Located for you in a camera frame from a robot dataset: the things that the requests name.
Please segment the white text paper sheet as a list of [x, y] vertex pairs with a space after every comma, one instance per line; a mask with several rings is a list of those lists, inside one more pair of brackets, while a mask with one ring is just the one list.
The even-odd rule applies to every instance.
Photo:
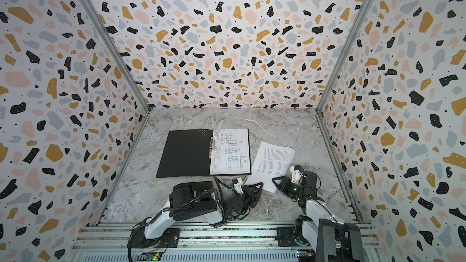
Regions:
[[281, 147], [261, 142], [252, 165], [252, 173], [246, 185], [263, 183], [263, 190], [275, 194], [277, 187], [272, 179], [285, 176], [294, 159], [296, 151], [289, 147]]

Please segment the white technical drawing sheet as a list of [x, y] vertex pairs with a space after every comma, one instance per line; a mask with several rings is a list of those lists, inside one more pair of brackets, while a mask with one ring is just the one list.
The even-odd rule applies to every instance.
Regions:
[[248, 129], [213, 130], [209, 174], [251, 175]]

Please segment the orange folder black inside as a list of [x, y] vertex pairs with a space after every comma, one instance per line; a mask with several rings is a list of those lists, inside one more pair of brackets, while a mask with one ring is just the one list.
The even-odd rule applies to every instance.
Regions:
[[212, 136], [213, 130], [209, 129], [170, 131], [156, 177], [210, 177]]

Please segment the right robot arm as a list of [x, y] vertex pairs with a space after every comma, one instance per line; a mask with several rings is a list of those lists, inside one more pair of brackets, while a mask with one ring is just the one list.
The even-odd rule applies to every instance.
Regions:
[[291, 168], [291, 176], [272, 179], [276, 188], [292, 199], [303, 214], [292, 227], [277, 228], [278, 245], [310, 247], [299, 254], [301, 262], [366, 262], [360, 227], [347, 223], [318, 196], [320, 177], [300, 166]]

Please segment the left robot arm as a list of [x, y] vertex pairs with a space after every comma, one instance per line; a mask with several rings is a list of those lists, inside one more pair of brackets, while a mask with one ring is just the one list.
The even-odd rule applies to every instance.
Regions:
[[242, 220], [257, 206], [263, 186], [262, 182], [245, 185], [241, 178], [230, 185], [218, 178], [177, 184], [163, 208], [141, 222], [136, 230], [144, 239], [154, 240], [161, 238], [176, 221], [205, 217], [210, 226], [217, 227]]

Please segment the metal folder clip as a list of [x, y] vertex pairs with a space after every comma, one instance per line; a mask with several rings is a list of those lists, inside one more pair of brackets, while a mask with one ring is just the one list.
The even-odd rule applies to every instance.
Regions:
[[209, 159], [212, 158], [212, 152], [215, 150], [214, 139], [211, 137], [209, 143]]

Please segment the right circuit board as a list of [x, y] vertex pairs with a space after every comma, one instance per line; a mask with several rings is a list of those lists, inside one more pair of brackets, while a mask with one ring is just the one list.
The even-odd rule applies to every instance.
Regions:
[[298, 262], [315, 262], [316, 253], [313, 250], [309, 251], [297, 251]]

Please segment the circuit board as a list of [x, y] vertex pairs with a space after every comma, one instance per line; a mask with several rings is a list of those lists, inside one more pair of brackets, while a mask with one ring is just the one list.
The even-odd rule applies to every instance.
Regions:
[[297, 251], [298, 262], [315, 262], [316, 253], [313, 250], [309, 251]]
[[138, 262], [160, 262], [163, 254], [161, 252], [143, 252], [138, 256]]

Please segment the left circuit board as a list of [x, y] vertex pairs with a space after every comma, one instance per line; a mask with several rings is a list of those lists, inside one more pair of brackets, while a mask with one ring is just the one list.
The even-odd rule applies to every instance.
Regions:
[[138, 262], [160, 262], [163, 254], [161, 252], [143, 252], [138, 256]]

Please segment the right corner aluminium profile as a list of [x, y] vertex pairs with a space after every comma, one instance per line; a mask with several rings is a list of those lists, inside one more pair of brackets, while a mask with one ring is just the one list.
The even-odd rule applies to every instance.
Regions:
[[331, 91], [332, 91], [332, 86], [336, 83], [337, 77], [341, 73], [343, 69], [343, 65], [347, 60], [347, 57], [349, 55], [349, 52], [353, 46], [353, 43], [355, 42], [356, 38], [358, 37], [359, 31], [362, 27], [362, 24], [364, 23], [367, 13], [373, 3], [373, 0], [363, 0], [361, 4], [361, 8], [359, 10], [359, 13], [354, 21], [354, 24], [349, 32], [349, 35], [343, 45], [341, 54], [339, 55], [339, 58], [336, 62], [336, 66], [332, 72], [332, 74], [328, 78], [327, 85], [325, 87], [325, 90], [320, 98], [319, 104], [317, 106], [316, 112], [319, 115], [325, 107], [325, 102], [326, 99], [329, 97]]

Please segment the corner aluminium profile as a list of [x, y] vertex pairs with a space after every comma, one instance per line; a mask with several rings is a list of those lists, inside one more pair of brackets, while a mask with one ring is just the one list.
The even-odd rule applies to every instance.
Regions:
[[332, 74], [328, 78], [327, 85], [325, 87], [325, 90], [320, 98], [319, 104], [317, 106], [316, 112], [319, 115], [325, 107], [325, 102], [326, 99], [329, 97], [331, 91], [332, 91], [332, 86], [336, 83], [337, 77], [341, 73], [343, 69], [343, 65], [347, 60], [347, 57], [349, 55], [349, 52], [353, 46], [353, 43], [355, 42], [356, 38], [358, 37], [359, 31], [362, 27], [362, 24], [364, 23], [367, 13], [373, 3], [373, 0], [363, 0], [361, 4], [361, 8], [359, 10], [359, 13], [354, 21], [354, 24], [349, 32], [349, 35], [343, 45], [341, 54], [339, 55], [339, 58], [336, 62], [336, 66], [332, 72]]
[[110, 38], [105, 25], [101, 22], [100, 18], [98, 17], [98, 13], [95, 10], [91, 0], [79, 0], [81, 6], [87, 13], [89, 20], [93, 24], [95, 31], [97, 32], [98, 36], [103, 41], [105, 47], [107, 48], [110, 56], [113, 60], [115, 60], [117, 67], [120, 69], [120, 72], [123, 74], [127, 85], [130, 87], [131, 91], [133, 92], [135, 99], [140, 103], [142, 109], [147, 114], [150, 112], [150, 107], [145, 102], [142, 93], [140, 92], [138, 86], [136, 85], [130, 71], [127, 69], [126, 63], [123, 61], [118, 49], [115, 47], [114, 42]]

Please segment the left corner aluminium profile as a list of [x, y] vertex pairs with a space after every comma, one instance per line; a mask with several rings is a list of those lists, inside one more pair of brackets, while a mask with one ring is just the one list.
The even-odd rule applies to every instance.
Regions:
[[93, 24], [95, 31], [97, 32], [98, 36], [103, 41], [105, 47], [107, 48], [110, 56], [113, 60], [115, 60], [117, 67], [120, 69], [120, 72], [123, 74], [127, 85], [130, 87], [131, 91], [133, 92], [135, 99], [140, 103], [142, 109], [147, 114], [150, 112], [150, 107], [145, 102], [142, 93], [140, 92], [138, 86], [136, 85], [130, 71], [127, 69], [126, 63], [123, 61], [118, 49], [115, 47], [114, 42], [110, 38], [105, 25], [101, 22], [100, 18], [98, 17], [98, 13], [95, 10], [91, 0], [79, 0], [81, 6], [87, 13], [89, 20]]

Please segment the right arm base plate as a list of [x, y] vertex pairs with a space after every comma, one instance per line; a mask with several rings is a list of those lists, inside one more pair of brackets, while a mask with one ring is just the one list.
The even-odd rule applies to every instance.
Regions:
[[299, 238], [293, 227], [278, 227], [275, 237], [279, 247], [308, 247], [317, 248], [317, 241], [309, 242], [304, 238]]

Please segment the aluminium mounting rail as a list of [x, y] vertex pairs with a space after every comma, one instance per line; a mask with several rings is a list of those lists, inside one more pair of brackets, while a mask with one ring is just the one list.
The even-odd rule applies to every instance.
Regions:
[[[280, 246], [278, 228], [293, 228], [291, 221], [240, 221], [213, 228], [206, 222], [177, 222], [169, 230], [179, 230], [177, 236], [163, 241], [176, 242], [176, 250], [275, 250], [312, 249], [299, 246], [295, 239]], [[133, 229], [129, 223], [103, 223], [81, 230], [71, 248], [72, 252], [127, 252], [127, 242]]]

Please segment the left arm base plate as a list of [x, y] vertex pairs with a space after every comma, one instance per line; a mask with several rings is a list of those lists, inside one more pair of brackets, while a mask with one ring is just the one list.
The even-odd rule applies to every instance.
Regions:
[[127, 243], [127, 248], [145, 249], [150, 247], [158, 248], [176, 248], [180, 237], [180, 228], [168, 228], [164, 231], [160, 238], [146, 238], [144, 229], [133, 229], [130, 239]]

